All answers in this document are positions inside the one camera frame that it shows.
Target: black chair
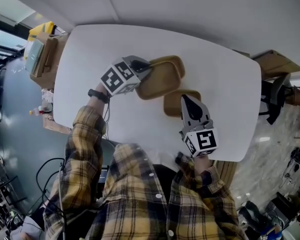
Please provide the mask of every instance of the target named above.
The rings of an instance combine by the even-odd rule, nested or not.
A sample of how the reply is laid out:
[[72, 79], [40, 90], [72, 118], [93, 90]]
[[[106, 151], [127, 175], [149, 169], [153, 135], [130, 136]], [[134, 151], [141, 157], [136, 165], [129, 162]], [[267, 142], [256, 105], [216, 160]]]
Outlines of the black chair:
[[270, 125], [273, 125], [280, 115], [281, 108], [286, 102], [286, 97], [293, 95], [290, 88], [290, 73], [284, 74], [271, 82], [261, 82], [261, 101], [266, 103], [268, 111], [260, 112], [259, 116], [269, 115], [266, 119]]

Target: wooden tray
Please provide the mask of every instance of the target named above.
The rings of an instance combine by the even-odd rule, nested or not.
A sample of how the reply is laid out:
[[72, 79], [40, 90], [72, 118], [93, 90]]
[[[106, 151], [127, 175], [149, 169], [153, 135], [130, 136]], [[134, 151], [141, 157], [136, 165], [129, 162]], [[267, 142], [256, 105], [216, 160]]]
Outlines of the wooden tray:
[[186, 94], [201, 101], [196, 90], [179, 89], [164, 96], [163, 111], [168, 117], [181, 118], [181, 95]]
[[181, 78], [176, 65], [171, 61], [151, 64], [151, 73], [135, 89], [142, 100], [152, 100], [177, 90]]
[[151, 64], [155, 64], [155, 63], [158, 63], [158, 62], [172, 62], [172, 63], [174, 63], [176, 68], [178, 69], [180, 78], [183, 78], [186, 74], [184, 63], [182, 62], [181, 58], [176, 56], [176, 55], [169, 55], [169, 56], [164, 56], [164, 57], [160, 57], [160, 58], [150, 60]]

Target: gray wall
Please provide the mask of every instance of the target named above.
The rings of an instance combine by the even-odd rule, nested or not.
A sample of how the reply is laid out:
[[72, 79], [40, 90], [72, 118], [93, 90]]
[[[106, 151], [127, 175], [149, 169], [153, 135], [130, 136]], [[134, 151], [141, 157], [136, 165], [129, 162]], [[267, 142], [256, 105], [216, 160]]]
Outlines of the gray wall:
[[20, 1], [68, 32], [91, 23], [149, 26], [252, 55], [274, 49], [300, 65], [300, 0]]

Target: yellow object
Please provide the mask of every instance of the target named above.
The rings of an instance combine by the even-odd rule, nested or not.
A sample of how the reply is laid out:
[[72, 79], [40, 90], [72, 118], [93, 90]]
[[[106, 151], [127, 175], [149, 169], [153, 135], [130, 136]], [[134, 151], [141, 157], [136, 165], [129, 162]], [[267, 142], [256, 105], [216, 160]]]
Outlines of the yellow object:
[[37, 35], [39, 35], [39, 33], [41, 33], [41, 32], [48, 33], [49, 35], [52, 34], [52, 31], [54, 30], [54, 26], [55, 26], [55, 24], [52, 21], [49, 21], [47, 23], [38, 25], [29, 31], [29, 36], [28, 36], [28, 40], [27, 40], [26, 47], [24, 50], [24, 55], [23, 55], [25, 60], [28, 57], [30, 48], [31, 48], [34, 40], [36, 39]]

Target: black and white marker cube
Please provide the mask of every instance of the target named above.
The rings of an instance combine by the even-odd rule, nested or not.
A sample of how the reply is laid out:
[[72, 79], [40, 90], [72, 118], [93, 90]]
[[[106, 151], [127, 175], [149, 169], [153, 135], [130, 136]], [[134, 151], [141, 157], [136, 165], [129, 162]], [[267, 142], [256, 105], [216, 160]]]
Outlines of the black and white marker cube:
[[124, 59], [118, 58], [106, 68], [101, 82], [113, 96], [132, 92], [141, 81]]
[[193, 158], [209, 155], [219, 146], [215, 128], [190, 131], [185, 135], [183, 142], [187, 145]]

